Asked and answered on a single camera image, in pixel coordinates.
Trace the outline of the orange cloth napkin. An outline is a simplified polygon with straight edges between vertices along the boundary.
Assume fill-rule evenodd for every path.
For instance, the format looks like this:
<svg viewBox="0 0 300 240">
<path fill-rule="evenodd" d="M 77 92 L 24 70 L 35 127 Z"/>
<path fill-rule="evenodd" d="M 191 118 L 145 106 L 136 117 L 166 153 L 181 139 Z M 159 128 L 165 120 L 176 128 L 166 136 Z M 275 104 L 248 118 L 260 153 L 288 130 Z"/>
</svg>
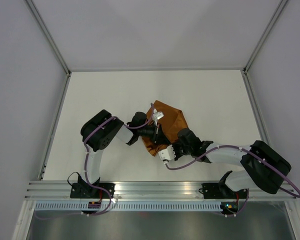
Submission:
<svg viewBox="0 0 300 240">
<path fill-rule="evenodd" d="M 188 127 L 187 121 L 183 112 L 180 109 L 174 108 L 159 100 L 153 103 L 154 108 L 158 112 L 162 112 L 164 117 L 158 120 L 162 131 L 169 143 L 154 143 L 149 137 L 142 137 L 142 141 L 147 151 L 155 157 L 157 153 L 165 149 L 168 145 L 175 143 L 178 140 L 178 132 Z"/>
</svg>

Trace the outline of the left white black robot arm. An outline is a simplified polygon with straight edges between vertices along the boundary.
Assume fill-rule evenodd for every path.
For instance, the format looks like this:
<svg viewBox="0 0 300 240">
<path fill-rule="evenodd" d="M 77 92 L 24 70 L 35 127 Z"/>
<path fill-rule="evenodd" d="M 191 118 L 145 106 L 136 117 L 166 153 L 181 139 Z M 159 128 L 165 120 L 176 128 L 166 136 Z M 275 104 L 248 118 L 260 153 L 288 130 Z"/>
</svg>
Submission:
<svg viewBox="0 0 300 240">
<path fill-rule="evenodd" d="M 133 145 L 140 137 L 149 141 L 151 146 L 169 145 L 170 141 L 165 136 L 162 126 L 156 117 L 163 118 L 162 112 L 150 110 L 150 116 L 144 112 L 136 112 L 132 120 L 124 123 L 103 109 L 80 130 L 82 142 L 86 149 L 82 177 L 85 183 L 81 191 L 88 198 L 94 198 L 99 193 L 100 165 L 103 150 L 108 147 L 114 138 L 118 138 L 128 146 Z"/>
</svg>

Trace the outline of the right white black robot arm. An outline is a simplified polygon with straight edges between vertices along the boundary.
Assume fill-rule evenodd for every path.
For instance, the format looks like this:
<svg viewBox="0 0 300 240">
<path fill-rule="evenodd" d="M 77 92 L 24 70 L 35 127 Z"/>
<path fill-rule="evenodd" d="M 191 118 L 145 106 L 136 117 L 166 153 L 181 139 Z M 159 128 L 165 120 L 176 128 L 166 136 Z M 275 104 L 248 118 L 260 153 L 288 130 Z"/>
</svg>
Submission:
<svg viewBox="0 0 300 240">
<path fill-rule="evenodd" d="M 281 155 L 261 140 L 251 145 L 220 145 L 212 140 L 200 140 L 192 130 L 184 128 L 172 144 L 175 160 L 192 156 L 207 164 L 229 164 L 242 167 L 241 171 L 227 171 L 219 181 L 218 192 L 225 198 L 242 189 L 258 187 L 268 194 L 276 194 L 284 179 L 273 169 L 287 176 L 292 166 Z"/>
</svg>

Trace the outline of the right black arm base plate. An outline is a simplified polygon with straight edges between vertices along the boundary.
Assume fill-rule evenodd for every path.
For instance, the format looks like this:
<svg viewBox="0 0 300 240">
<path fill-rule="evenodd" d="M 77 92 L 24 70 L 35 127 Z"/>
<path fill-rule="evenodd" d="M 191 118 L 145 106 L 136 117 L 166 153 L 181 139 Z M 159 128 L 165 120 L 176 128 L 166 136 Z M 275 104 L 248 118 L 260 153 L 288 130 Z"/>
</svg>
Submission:
<svg viewBox="0 0 300 240">
<path fill-rule="evenodd" d="M 248 190 L 242 189 L 239 191 L 233 191 L 224 184 L 219 183 L 202 183 L 198 192 L 203 195 L 204 199 L 216 199 L 216 200 L 237 200 L 246 199 L 248 196 Z"/>
</svg>

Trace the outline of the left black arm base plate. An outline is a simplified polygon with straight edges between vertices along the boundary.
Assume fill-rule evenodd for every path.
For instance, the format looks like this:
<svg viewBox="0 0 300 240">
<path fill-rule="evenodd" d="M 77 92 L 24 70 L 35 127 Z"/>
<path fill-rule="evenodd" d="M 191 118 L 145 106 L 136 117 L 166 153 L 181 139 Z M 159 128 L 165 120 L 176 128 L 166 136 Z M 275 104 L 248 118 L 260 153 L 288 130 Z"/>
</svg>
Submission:
<svg viewBox="0 0 300 240">
<path fill-rule="evenodd" d="M 100 188 L 107 190 L 111 197 L 115 193 L 115 184 L 109 182 L 102 182 L 99 184 Z M 91 187 L 88 184 L 84 185 L 73 183 L 70 191 L 71 199 L 109 199 L 109 195 L 99 188 Z"/>
</svg>

